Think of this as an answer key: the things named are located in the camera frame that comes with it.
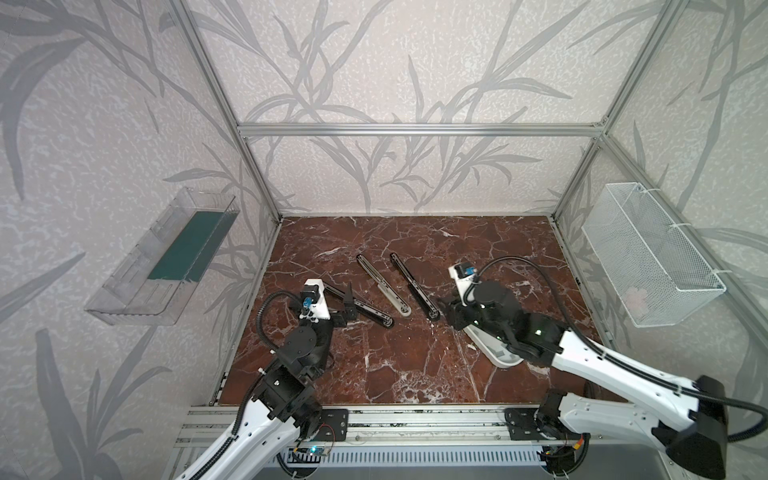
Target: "white wire basket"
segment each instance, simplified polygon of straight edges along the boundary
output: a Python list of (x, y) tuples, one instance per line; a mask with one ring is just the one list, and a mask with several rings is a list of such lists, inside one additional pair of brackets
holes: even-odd
[(642, 184), (606, 184), (581, 227), (637, 327), (677, 325), (725, 292)]

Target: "white panel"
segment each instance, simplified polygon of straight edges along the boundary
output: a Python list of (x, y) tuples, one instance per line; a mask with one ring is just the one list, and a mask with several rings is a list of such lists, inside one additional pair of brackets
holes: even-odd
[(251, 148), (281, 210), (293, 214), (547, 214), (587, 142), (278, 137)]
[(768, 309), (768, 9), (728, 5), (684, 12), (613, 134)]
[[(0, 423), (32, 480), (80, 478), (81, 462), (99, 478), (159, 476), (273, 232), (162, 5), (26, 2), (2, 20), (16, 30), (0, 52)], [(226, 189), (242, 211), (179, 322), (88, 315), (182, 185)]]
[(662, 4), (189, 3), (239, 121), (353, 123), (599, 121)]
[[(595, 308), (607, 320), (617, 350), (646, 365), (690, 379), (711, 376), (725, 385), (728, 395), (765, 404), (768, 356), (759, 343), (750, 339), (722, 297), (676, 326), (638, 329), (632, 324), (581, 231), (603, 186), (629, 180), (607, 154), (599, 154), (560, 219), (565, 241), (581, 269), (581, 280), (593, 296)], [(754, 414), (731, 409), (729, 431), (745, 429), (756, 420)], [(736, 474), (746, 478), (764, 476), (762, 472), (768, 465), (764, 436), (730, 444), (729, 478)]]

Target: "black mounting plate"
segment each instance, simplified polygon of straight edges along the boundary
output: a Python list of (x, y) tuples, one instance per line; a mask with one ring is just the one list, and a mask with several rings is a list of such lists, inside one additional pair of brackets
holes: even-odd
[(346, 429), (349, 424), (349, 410), (347, 409), (323, 409), (320, 414), (320, 425), (330, 425), (331, 429), (321, 426), (311, 442), (331, 442), (334, 436), (337, 442), (346, 440)]
[[(511, 407), (504, 410), (504, 420), (511, 440), (552, 440), (544, 436), (536, 426), (535, 414), (538, 407)], [(581, 435), (562, 432), (557, 440), (579, 440)]]

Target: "wallpaper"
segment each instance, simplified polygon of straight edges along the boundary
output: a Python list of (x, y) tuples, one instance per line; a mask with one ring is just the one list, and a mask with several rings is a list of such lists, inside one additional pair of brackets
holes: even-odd
[[(155, 478), (274, 225), (161, 2), (0, 0), (0, 478)], [(241, 212), (175, 326), (83, 309), (182, 186)]]
[[(682, 323), (638, 329), (627, 315), (616, 290), (594, 254), (581, 226), (607, 183), (631, 181), (605, 153), (599, 153), (562, 216), (558, 227), (575, 257), (580, 280), (594, 299), (599, 317), (606, 319), (616, 350), (676, 375), (696, 379), (709, 375), (721, 381), (726, 394), (768, 403), (768, 355), (753, 341), (723, 297), (708, 303)], [(743, 410), (729, 411), (731, 433), (752, 426), (758, 417)], [(730, 444), (727, 477), (764, 478), (768, 468), (765, 435)]]
[(613, 132), (768, 313), (768, 3), (687, 9)]
[(279, 208), (299, 215), (548, 214), (588, 140), (265, 137), (251, 149)]
[[(241, 123), (599, 121), (662, 4), (189, 1)], [(548, 213), (587, 143), (250, 140), (289, 214)]]
[(189, 2), (239, 121), (352, 123), (599, 121), (661, 3)]

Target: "transparent acrylic box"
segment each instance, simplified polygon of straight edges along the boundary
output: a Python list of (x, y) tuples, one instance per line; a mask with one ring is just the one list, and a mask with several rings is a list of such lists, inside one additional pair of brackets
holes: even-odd
[[(181, 280), (149, 278), (158, 261), (197, 212), (221, 212), (203, 247), (188, 258)], [(235, 217), (240, 212), (235, 196), (182, 188), (160, 218), (89, 299), (85, 311), (110, 325), (174, 325), (199, 283), (188, 274), (208, 268)]]

